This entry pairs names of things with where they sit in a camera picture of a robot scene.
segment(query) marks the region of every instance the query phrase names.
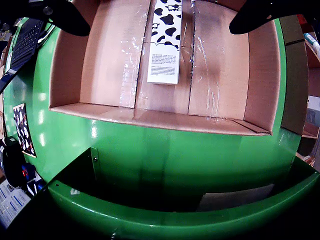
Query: white box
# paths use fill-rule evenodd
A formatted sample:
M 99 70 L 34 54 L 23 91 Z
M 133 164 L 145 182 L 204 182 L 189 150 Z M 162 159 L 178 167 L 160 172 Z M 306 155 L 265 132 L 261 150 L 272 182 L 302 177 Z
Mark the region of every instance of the white box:
M 147 82 L 178 84 L 182 2 L 156 0 L 152 22 Z

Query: red object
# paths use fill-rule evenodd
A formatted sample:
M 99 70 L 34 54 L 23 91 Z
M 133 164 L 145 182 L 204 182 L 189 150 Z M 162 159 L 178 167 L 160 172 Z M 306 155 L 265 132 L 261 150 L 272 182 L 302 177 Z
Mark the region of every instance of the red object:
M 307 22 L 302 14 L 297 14 L 296 16 L 298 17 L 299 24 L 304 34 L 314 32 L 313 27 Z

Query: open cardboard box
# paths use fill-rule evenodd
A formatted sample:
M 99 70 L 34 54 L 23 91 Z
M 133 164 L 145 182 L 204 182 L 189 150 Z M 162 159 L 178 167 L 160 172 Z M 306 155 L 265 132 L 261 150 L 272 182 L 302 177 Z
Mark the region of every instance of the open cardboard box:
M 184 0 L 179 83 L 156 85 L 146 83 L 145 60 L 154 0 L 73 1 L 91 32 L 59 33 L 49 109 L 143 127 L 271 135 L 280 89 L 277 31 L 271 21 L 230 34 L 239 2 Z

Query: sticker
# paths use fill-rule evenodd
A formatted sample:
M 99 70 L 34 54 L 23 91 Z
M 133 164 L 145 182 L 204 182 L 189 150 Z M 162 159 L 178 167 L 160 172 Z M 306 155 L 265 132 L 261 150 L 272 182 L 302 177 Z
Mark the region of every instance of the sticker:
M 18 135 L 18 141 L 22 152 L 31 157 L 36 158 L 36 151 L 34 149 L 33 142 L 31 140 L 30 129 L 27 121 L 27 112 L 25 104 L 20 104 L 13 108 L 13 118 L 15 122 L 15 127 Z

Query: cow print sticker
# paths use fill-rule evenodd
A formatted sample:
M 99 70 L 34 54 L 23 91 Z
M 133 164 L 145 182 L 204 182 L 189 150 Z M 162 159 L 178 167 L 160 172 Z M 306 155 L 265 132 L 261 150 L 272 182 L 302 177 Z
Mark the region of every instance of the cow print sticker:
M 151 42 L 180 50 L 181 0 L 157 0 L 153 15 Z

